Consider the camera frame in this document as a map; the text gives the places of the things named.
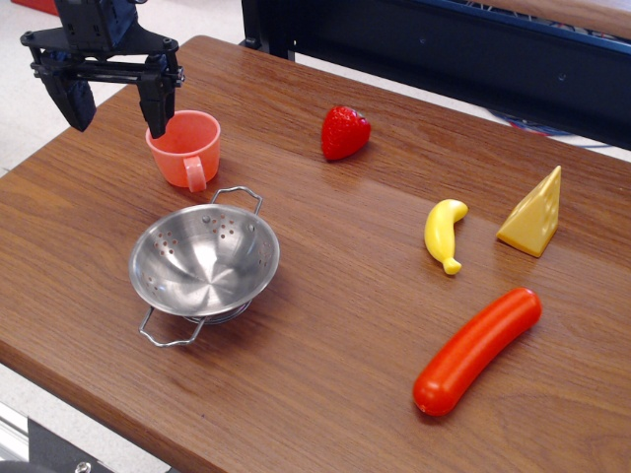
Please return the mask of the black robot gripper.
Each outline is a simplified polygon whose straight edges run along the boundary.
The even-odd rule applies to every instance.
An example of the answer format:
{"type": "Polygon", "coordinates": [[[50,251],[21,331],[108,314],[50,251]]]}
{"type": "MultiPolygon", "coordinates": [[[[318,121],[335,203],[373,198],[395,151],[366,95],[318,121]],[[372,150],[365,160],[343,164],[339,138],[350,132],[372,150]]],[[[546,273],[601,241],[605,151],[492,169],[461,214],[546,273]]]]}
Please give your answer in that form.
{"type": "Polygon", "coordinates": [[[138,4],[57,1],[59,28],[21,36],[21,44],[32,52],[35,75],[68,124],[80,132],[96,114],[89,81],[139,81],[140,107],[152,138],[166,133],[175,114],[175,90],[184,80],[176,60],[178,43],[143,29],[138,23],[138,4]]]}

